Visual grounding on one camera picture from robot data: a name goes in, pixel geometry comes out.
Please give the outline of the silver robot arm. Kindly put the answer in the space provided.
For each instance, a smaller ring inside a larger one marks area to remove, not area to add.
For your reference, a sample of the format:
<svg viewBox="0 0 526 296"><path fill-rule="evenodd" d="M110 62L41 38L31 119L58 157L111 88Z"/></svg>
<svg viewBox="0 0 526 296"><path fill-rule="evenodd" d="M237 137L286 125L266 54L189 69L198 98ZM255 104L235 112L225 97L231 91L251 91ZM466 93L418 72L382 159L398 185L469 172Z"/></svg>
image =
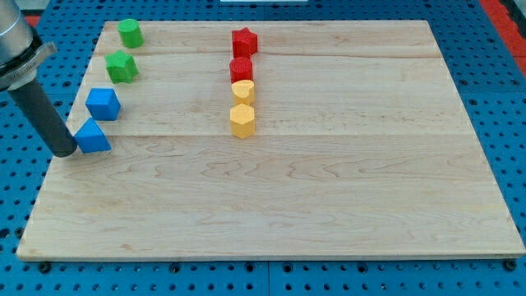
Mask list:
<svg viewBox="0 0 526 296"><path fill-rule="evenodd" d="M53 42L42 41L14 0L1 0L1 91L33 81L38 67L57 51Z"/></svg>

